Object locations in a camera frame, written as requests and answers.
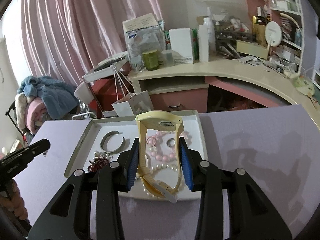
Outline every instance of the drawer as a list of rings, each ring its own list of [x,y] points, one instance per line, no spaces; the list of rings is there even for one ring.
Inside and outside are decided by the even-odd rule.
[[[197,110],[207,112],[208,89],[192,89],[150,95],[154,110],[180,111]]]

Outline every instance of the yellow box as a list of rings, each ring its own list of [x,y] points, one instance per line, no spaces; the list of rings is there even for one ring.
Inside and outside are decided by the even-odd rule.
[[[237,52],[268,59],[268,50],[257,43],[237,40]]]

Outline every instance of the silver ring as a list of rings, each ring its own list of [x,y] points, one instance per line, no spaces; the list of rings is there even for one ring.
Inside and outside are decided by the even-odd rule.
[[[111,152],[108,152],[108,151],[106,151],[106,150],[103,148],[103,145],[104,145],[104,143],[106,142],[106,140],[107,140],[110,136],[115,135],[115,134],[120,134],[120,133],[119,133],[118,131],[112,131],[112,132],[107,133],[107,134],[102,138],[101,143],[100,143],[100,147],[101,147],[101,150],[102,150],[103,152],[105,152],[105,153],[107,153],[107,154],[117,154],[117,153],[121,152],[121,149],[122,149],[122,148],[124,147],[124,145],[125,145],[125,138],[124,138],[124,137],[123,137],[123,139],[122,139],[122,143],[121,143],[120,147],[118,147],[116,150],[111,151]]]
[[[175,139],[170,138],[169,140],[167,140],[167,146],[168,146],[169,148],[175,147],[175,146],[176,146],[176,141],[175,141]]]

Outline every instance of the paper bag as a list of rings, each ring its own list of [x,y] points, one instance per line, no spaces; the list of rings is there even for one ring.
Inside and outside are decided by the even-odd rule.
[[[128,93],[125,97],[112,104],[118,116],[130,116],[153,110],[148,91]]]

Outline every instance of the desk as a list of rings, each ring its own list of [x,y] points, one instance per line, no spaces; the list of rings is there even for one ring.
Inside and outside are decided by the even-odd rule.
[[[180,76],[225,77],[257,85],[275,93],[292,105],[302,105],[311,119],[320,127],[320,113],[315,110],[311,100],[299,93],[289,79],[263,65],[252,66],[243,64],[236,59],[228,60],[214,57],[210,62],[161,67],[154,71],[131,71],[128,78],[132,81],[135,91],[141,91],[143,89],[141,81]]]
[[[246,169],[293,236],[300,233],[320,203],[320,133],[303,107],[206,113],[200,119],[209,161],[225,170]],[[47,121],[36,134],[34,141],[47,138],[51,149],[15,177],[31,224],[66,181],[63,173],[87,123]],[[126,240],[194,239],[199,200],[119,200]]]

